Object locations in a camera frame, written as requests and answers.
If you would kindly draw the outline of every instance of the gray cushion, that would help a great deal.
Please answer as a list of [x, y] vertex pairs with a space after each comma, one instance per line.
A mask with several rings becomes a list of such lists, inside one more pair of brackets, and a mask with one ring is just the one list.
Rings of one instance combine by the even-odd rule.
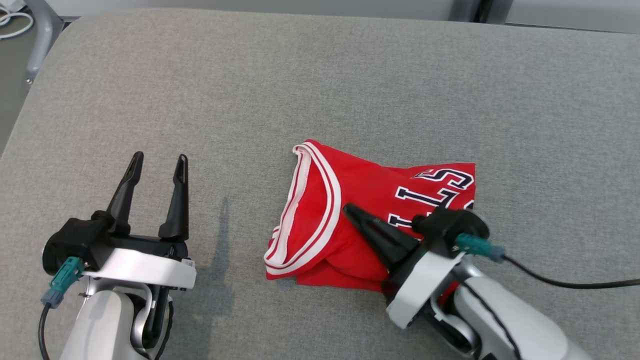
[[[0, 346], [38, 357], [40, 264], [69, 217], [104, 209], [145, 152], [132, 231], [166, 216], [190, 160], [196, 287], [174, 293], [167, 359], [457, 359], [378, 293], [267, 281], [262, 255], [306, 138], [383, 165], [477, 163], [495, 243], [542, 274], [638, 277], [640, 38], [417, 20], [143, 10], [80, 19], [36, 78], [0, 160]], [[487, 274], [595, 359], [637, 359], [640, 288]], [[52, 358], [79, 310], [51, 312]]]

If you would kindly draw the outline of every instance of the red jersey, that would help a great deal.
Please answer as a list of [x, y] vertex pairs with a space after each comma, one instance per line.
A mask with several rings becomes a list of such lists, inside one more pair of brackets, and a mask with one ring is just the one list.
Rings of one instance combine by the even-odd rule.
[[475, 165], [382, 167], [314, 140], [297, 145], [287, 204], [264, 255], [267, 279], [380, 291], [387, 269], [342, 213], [352, 202], [390, 225], [411, 229], [437, 206], [472, 208]]

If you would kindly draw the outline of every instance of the cable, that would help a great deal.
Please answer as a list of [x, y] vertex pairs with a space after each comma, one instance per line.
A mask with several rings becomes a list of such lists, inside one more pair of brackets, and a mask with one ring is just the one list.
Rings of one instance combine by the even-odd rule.
[[173, 325], [173, 301], [169, 301], [169, 322], [166, 326], [166, 331], [164, 332], [164, 339], [162, 340], [162, 344], [160, 345], [160, 349], [156, 355], [156, 360], [160, 360], [164, 352], [164, 347], [166, 346], [167, 341], [169, 341], [169, 335], [171, 334], [171, 327]]
[[40, 315], [40, 323], [38, 324], [38, 344], [40, 345], [40, 354], [42, 354], [42, 360], [49, 360], [49, 354], [47, 353], [47, 345], [44, 343], [44, 323], [47, 321], [47, 314], [51, 304], [44, 304], [42, 308], [42, 315]]
[[25, 33], [27, 30], [31, 29], [31, 27], [33, 26], [33, 17], [27, 13], [22, 13], [22, 12], [12, 13], [11, 11], [9, 11], [9, 9], [3, 8], [2, 6], [0, 6], [0, 12], [6, 13], [6, 15], [3, 15], [2, 17], [0, 17], [0, 26], [7, 25], [9, 21], [11, 21], [11, 19], [14, 17], [26, 17], [27, 19], [29, 19], [29, 24], [27, 24], [27, 26], [25, 26], [24, 28], [9, 34], [0, 34], [0, 40], [21, 35]]
[[498, 324], [498, 326], [504, 331], [504, 334], [506, 335], [507, 340], [509, 341], [509, 343], [513, 347], [513, 355], [515, 356], [516, 360], [522, 360], [522, 355], [520, 354], [520, 348], [518, 348], [518, 345], [516, 344], [516, 341], [513, 339], [513, 337], [511, 336], [511, 334], [507, 330], [507, 327], [504, 325], [504, 323], [502, 323], [502, 321], [500, 320], [498, 315], [496, 315], [496, 313], [489, 306], [489, 304], [487, 304], [483, 300], [483, 298], [480, 297], [480, 295], [478, 295], [478, 293], [476, 293], [476, 291], [471, 288], [471, 286], [467, 285], [464, 282], [461, 282], [460, 285], [464, 286], [469, 291], [469, 293], [471, 293], [471, 295], [473, 295], [476, 299], [478, 299], [478, 301], [480, 301], [480, 304], [482, 304], [484, 309], [487, 310], [491, 314], [491, 316], [495, 320], [495, 323]]
[[519, 269], [521, 269], [522, 271], [524, 271], [526, 274], [530, 275], [531, 277], [533, 277], [533, 278], [535, 278], [537, 280], [540, 280], [542, 282], [545, 282], [545, 283], [547, 283], [549, 285], [559, 286], [561, 288], [590, 290], [590, 289], [624, 288], [626, 286], [640, 285], [640, 279], [612, 281], [612, 282], [596, 282], [596, 283], [593, 283], [593, 284], [574, 284], [572, 282], [557, 281], [557, 280], [553, 280], [553, 279], [548, 279], [548, 278], [546, 278], [544, 276], [540, 276], [540, 275], [534, 273], [533, 271], [531, 271], [528, 268], [524, 267], [523, 264], [520, 264], [519, 262], [515, 261], [514, 259], [510, 258], [507, 255], [503, 255], [502, 258], [505, 259], [506, 261], [509, 261], [510, 263], [514, 264], [516, 267], [518, 267]]

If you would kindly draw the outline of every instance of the red fabric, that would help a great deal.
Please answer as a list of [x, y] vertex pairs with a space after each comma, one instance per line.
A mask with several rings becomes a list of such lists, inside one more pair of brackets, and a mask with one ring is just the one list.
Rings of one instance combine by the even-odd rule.
[[438, 204], [472, 207], [475, 165], [382, 167], [314, 140], [294, 147], [298, 166], [287, 204], [264, 256], [267, 279], [380, 291], [387, 269], [342, 214], [352, 202], [413, 237], [416, 214]]
[[458, 281], [454, 281], [449, 287], [438, 297], [438, 305], [443, 306], [447, 299], [453, 294], [454, 291], [460, 286]]

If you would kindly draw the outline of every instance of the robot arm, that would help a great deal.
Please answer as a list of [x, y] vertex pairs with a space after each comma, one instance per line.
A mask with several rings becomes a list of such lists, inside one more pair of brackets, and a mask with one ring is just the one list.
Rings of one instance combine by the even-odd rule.
[[472, 212], [438, 208], [428, 218], [414, 218], [422, 242], [355, 205], [344, 212], [389, 270], [382, 290], [398, 327], [422, 316], [462, 356], [480, 360], [591, 359], [551, 319], [485, 276], [460, 250], [461, 234], [489, 237]]
[[42, 299], [44, 320], [76, 280], [86, 283], [84, 304], [62, 353], [64, 360], [158, 359], [173, 316], [170, 290], [192, 289], [195, 264], [188, 258], [188, 160], [180, 155], [166, 222], [158, 237], [131, 235], [129, 210], [142, 171], [137, 152], [106, 211], [91, 220], [76, 218], [51, 236], [42, 252], [44, 270], [56, 275]]

